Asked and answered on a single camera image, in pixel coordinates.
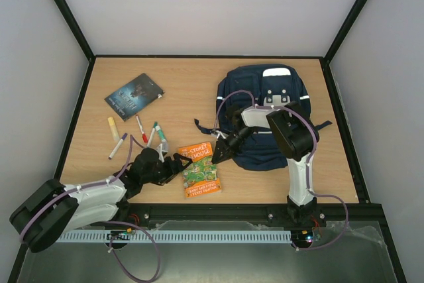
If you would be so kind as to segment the orange green illustrated book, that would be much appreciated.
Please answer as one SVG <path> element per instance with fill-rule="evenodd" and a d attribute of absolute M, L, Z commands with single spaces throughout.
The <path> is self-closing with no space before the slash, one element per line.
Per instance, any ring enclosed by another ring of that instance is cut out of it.
<path fill-rule="evenodd" d="M 178 154 L 192 159 L 192 163 L 182 172 L 186 198 L 222 190 L 217 165 L 212 163 L 213 149 L 210 142 L 180 147 Z"/>

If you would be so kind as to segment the navy blue student backpack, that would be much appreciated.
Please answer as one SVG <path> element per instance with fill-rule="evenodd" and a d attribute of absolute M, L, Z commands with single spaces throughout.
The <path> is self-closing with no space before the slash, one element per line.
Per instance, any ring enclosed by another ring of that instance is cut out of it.
<path fill-rule="evenodd" d="M 298 72 L 285 64 L 241 66 L 219 83 L 212 162 L 233 160 L 245 170 L 269 171 L 291 162 L 311 166 L 319 130 L 311 122 L 311 102 Z"/>

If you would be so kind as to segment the dark blue paperback book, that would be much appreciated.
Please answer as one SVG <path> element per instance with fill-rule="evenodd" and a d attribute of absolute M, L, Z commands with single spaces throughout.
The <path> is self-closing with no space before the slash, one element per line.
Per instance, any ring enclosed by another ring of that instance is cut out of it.
<path fill-rule="evenodd" d="M 120 119 L 127 121 L 163 95 L 164 90 L 147 74 L 142 73 L 104 100 Z"/>

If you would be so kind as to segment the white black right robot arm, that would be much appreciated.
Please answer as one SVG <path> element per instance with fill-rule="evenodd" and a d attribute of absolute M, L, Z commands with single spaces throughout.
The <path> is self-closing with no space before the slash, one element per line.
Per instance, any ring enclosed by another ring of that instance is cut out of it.
<path fill-rule="evenodd" d="M 288 162 L 288 217 L 295 225 L 304 224 L 315 212 L 318 197 L 313 190 L 312 170 L 319 133 L 307 113 L 294 101 L 285 106 L 238 108 L 231 120 L 235 126 L 231 133 L 217 133 L 212 163 L 234 159 L 259 128 L 270 129 L 278 150 Z"/>

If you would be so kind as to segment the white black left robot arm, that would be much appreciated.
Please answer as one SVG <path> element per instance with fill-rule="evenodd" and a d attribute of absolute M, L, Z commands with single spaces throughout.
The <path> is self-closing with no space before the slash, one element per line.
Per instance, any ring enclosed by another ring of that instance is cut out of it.
<path fill-rule="evenodd" d="M 9 221 L 31 252 L 41 252 L 61 235 L 93 223 L 121 220 L 128 200 L 143 185 L 163 186 L 183 172 L 192 160 L 175 153 L 161 158 L 146 148 L 126 168 L 105 179 L 85 184 L 43 183 L 14 212 Z"/>

